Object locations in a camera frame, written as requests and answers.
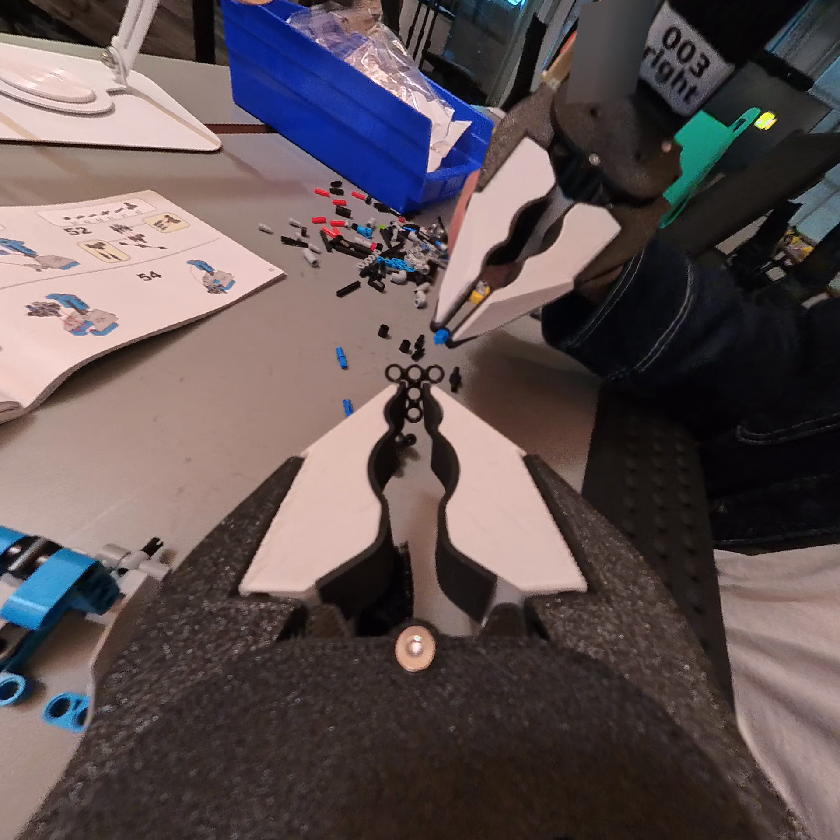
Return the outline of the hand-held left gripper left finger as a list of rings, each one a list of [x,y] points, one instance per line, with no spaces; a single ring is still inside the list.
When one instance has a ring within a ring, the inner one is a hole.
[[[310,444],[241,582],[241,595],[373,601],[387,586],[392,477],[404,389],[389,384]]]

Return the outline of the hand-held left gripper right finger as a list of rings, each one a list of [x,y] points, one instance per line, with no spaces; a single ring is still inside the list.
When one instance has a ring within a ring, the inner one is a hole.
[[[423,386],[423,421],[444,489],[435,564],[447,598],[484,624],[500,604],[585,593],[537,460],[435,385]]]

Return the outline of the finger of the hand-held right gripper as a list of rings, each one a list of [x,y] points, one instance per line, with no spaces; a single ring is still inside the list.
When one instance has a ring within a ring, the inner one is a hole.
[[[508,242],[521,213],[554,186],[549,153],[534,140],[521,140],[488,183],[475,189],[438,291],[432,330],[452,329],[488,256]]]
[[[508,325],[568,293],[574,280],[621,231],[612,213],[574,203],[562,216],[560,233],[545,250],[526,258],[517,278],[492,291],[458,327],[448,344],[461,344]]]

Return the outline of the black T-shaped beam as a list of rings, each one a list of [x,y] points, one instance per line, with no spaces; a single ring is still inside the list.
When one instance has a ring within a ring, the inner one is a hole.
[[[440,384],[445,378],[444,368],[439,364],[423,366],[413,361],[405,366],[389,364],[384,373],[388,382],[404,386],[406,420],[410,424],[418,424],[424,418],[422,387],[425,384]]]

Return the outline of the person's right forearm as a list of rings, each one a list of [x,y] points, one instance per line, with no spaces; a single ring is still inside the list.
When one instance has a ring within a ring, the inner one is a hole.
[[[600,302],[576,290],[545,306],[542,335],[607,382],[681,413],[737,419],[797,391],[838,387],[838,301],[761,306],[722,268],[654,240]]]

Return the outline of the white desk lamp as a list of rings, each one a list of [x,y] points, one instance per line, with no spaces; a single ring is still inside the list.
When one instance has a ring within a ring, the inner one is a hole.
[[[158,5],[127,2],[100,59],[2,44],[2,141],[218,151],[210,129],[133,69]]]

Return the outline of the person's right hand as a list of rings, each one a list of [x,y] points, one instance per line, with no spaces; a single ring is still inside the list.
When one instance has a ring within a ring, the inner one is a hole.
[[[458,196],[458,201],[448,226],[448,249],[450,253],[455,250],[456,242],[466,217],[469,200],[476,189],[478,176],[478,171],[472,172],[466,179],[464,187]]]

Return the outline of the white paper bag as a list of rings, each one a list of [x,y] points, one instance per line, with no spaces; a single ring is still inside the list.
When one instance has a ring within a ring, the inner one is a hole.
[[[431,123],[427,157],[427,173],[431,173],[443,163],[471,121],[455,119],[455,111],[439,99],[425,100],[420,108]]]

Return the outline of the pile of small building pieces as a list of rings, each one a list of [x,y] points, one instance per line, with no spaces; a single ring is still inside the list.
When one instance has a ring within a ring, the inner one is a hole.
[[[312,270],[336,262],[342,280],[334,297],[338,289],[360,280],[357,291],[366,288],[382,296],[393,287],[405,289],[413,307],[425,310],[436,278],[448,265],[448,231],[443,220],[436,217],[431,224],[418,224],[340,179],[317,186],[312,193],[323,203],[320,212],[308,218],[289,217],[284,231],[260,224],[260,233],[278,236]]]

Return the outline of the black perforated panel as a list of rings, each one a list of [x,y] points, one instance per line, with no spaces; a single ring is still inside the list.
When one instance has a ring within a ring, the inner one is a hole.
[[[641,397],[602,385],[583,498],[654,570],[734,707],[704,475],[696,440]]]

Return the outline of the crumpled clear plastic bag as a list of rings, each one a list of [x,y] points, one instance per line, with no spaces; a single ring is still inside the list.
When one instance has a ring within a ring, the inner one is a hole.
[[[333,57],[357,69],[444,130],[455,111],[430,86],[398,35],[384,22],[380,2],[322,2],[300,7],[287,22]]]

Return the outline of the blue plastic bin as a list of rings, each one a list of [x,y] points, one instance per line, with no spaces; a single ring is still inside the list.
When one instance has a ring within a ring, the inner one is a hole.
[[[430,120],[290,27],[296,6],[222,2],[234,102],[384,204],[413,213],[456,196],[485,158],[491,117],[431,82],[468,121],[427,172]]]

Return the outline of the open instruction booklet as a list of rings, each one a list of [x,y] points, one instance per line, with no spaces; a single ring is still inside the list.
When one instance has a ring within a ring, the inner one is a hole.
[[[1,207],[1,422],[286,274],[154,191]]]

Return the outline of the person's denim jacket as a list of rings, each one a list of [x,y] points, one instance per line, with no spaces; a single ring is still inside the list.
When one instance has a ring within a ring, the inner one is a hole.
[[[839,542],[838,358],[700,445],[718,550],[758,554]]]

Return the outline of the person's white shirt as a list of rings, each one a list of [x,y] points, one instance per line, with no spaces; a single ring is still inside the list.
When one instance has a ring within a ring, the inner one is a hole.
[[[715,552],[738,728],[814,838],[839,838],[839,548]]]

